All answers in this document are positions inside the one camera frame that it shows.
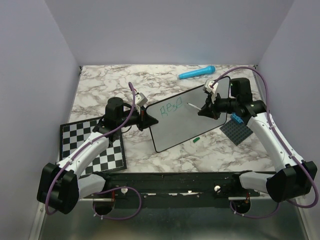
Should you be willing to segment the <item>green whiteboard marker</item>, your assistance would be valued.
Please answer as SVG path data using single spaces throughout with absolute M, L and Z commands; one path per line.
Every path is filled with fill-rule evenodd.
M 195 109 L 197 109 L 198 111 L 200 111 L 201 110 L 201 108 L 200 107 L 198 107 L 198 106 L 196 106 L 196 105 L 194 105 L 194 104 L 192 104 L 192 103 L 187 103 L 189 106 L 191 106 L 192 108 L 195 108 Z

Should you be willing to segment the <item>black framed whiteboard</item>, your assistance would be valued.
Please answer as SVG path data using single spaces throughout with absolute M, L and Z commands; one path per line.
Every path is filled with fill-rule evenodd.
M 227 114 L 219 119 L 199 116 L 197 107 L 203 107 L 208 95 L 204 86 L 170 96 L 146 107 L 146 113 L 157 119 L 158 123 L 150 127 L 150 133 L 157 153 L 191 140 L 201 134 L 218 128 L 226 123 Z

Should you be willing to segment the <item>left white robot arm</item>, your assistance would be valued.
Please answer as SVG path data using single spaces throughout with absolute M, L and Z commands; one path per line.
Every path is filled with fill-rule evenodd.
M 47 163 L 41 173 L 36 199 L 45 205 L 48 215 L 59 211 L 68 214 L 78 200 L 97 194 L 104 198 L 110 194 L 108 177 L 97 171 L 81 178 L 90 163 L 121 133 L 123 127 L 137 126 L 140 131 L 158 124 L 158 120 L 146 112 L 147 98 L 142 93 L 133 97 L 132 104 L 120 97 L 107 101 L 105 114 L 99 119 L 92 132 L 73 153 L 59 163 Z

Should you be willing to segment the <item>green marker cap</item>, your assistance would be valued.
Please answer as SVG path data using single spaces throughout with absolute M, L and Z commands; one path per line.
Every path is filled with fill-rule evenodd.
M 196 143 L 197 141 L 200 140 L 200 137 L 196 137 L 195 139 L 192 140 L 193 143 Z

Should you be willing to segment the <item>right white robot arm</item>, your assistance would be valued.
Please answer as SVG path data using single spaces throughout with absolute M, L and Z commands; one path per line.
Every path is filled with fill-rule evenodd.
M 269 194 L 277 203 L 306 195 L 312 188 L 317 173 L 313 161 L 306 162 L 285 140 L 277 128 L 267 107 L 261 100 L 253 100 L 250 81 L 247 78 L 234 78 L 227 86 L 227 97 L 222 97 L 219 83 L 207 80 L 203 86 L 207 93 L 199 116 L 218 120 L 222 113 L 235 113 L 244 124 L 258 137 L 269 155 L 275 174 L 244 171 L 238 179 L 230 183 L 230 191 L 241 196 L 247 190 Z

